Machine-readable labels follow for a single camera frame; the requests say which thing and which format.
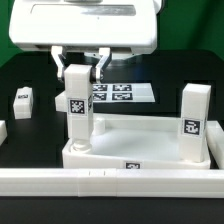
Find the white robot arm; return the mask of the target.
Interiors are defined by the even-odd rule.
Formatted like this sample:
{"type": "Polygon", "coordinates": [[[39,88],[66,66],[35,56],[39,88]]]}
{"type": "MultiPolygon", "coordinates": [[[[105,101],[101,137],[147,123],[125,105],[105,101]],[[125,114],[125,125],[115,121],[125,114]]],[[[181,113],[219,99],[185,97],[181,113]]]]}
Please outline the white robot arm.
{"type": "Polygon", "coordinates": [[[49,51],[57,77],[68,52],[96,54],[91,80],[99,83],[113,55],[157,48],[157,15],[165,0],[14,0],[9,37],[22,50],[49,51]]]}

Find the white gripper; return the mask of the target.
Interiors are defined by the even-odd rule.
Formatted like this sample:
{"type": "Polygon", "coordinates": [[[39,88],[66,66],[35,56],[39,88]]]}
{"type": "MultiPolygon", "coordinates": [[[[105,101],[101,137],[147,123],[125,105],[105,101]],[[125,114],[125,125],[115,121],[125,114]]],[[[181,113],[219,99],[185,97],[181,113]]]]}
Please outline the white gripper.
{"type": "Polygon", "coordinates": [[[99,49],[95,78],[100,83],[111,51],[150,54],[156,49],[158,12],[159,0],[15,0],[9,37],[23,50],[51,48],[60,82],[66,50],[99,49]]]}

